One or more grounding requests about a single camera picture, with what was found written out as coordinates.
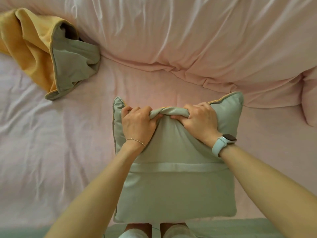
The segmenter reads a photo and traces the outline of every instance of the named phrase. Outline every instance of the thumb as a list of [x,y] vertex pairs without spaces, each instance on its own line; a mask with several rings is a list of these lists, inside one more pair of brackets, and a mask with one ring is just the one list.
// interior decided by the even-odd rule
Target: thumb
[[187,118],[185,118],[184,116],[181,116],[181,115],[171,115],[170,117],[171,117],[171,119],[177,119],[182,124],[184,124],[184,121],[187,120]]
[[151,119],[151,122],[153,122],[153,123],[156,124],[156,121],[157,121],[158,119],[162,118],[162,117],[163,117],[163,114],[158,114],[158,115],[156,115],[153,119]]

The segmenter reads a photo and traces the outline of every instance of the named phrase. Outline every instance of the sage green pillowcase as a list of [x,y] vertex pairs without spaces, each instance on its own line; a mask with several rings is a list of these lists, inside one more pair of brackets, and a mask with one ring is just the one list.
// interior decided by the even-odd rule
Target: sage green pillowcase
[[[241,92],[210,102],[217,113],[218,130],[237,135],[243,106]],[[121,125],[124,101],[113,103],[116,154],[125,143]],[[150,112],[164,114],[144,151],[132,164],[124,183],[114,220],[119,223],[180,222],[194,218],[234,216],[234,176],[211,148],[191,136],[169,115],[189,116],[184,108],[167,107]]]

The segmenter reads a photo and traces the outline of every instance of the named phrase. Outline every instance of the bracelet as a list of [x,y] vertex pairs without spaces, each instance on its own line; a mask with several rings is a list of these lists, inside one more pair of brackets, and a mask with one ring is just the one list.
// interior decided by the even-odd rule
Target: bracelet
[[145,144],[144,143],[142,143],[141,141],[139,141],[139,140],[136,140],[136,139],[126,139],[126,141],[127,140],[134,140],[134,141],[137,141],[137,142],[139,142],[140,144],[142,144],[145,148],[146,148],[146,146],[145,146]]

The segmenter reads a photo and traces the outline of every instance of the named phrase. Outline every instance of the watch face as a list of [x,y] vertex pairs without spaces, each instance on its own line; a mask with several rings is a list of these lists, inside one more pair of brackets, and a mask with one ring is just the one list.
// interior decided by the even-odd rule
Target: watch face
[[237,141],[237,139],[233,135],[227,134],[222,136],[224,136],[229,141]]

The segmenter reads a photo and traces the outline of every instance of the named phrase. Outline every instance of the hand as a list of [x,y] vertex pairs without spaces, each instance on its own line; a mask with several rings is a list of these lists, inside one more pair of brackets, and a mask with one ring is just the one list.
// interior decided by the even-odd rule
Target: hand
[[222,135],[218,131],[217,115],[214,109],[206,102],[198,105],[186,104],[185,109],[189,117],[172,115],[172,119],[179,120],[187,131],[209,147],[213,147],[217,139]]
[[[122,128],[126,139],[139,140],[145,146],[149,143],[156,129],[156,121],[163,117],[159,114],[150,120],[150,111],[152,109],[149,106],[144,108],[126,106],[121,110]],[[144,149],[144,146],[135,140],[127,140],[126,143],[128,142],[140,152]]]

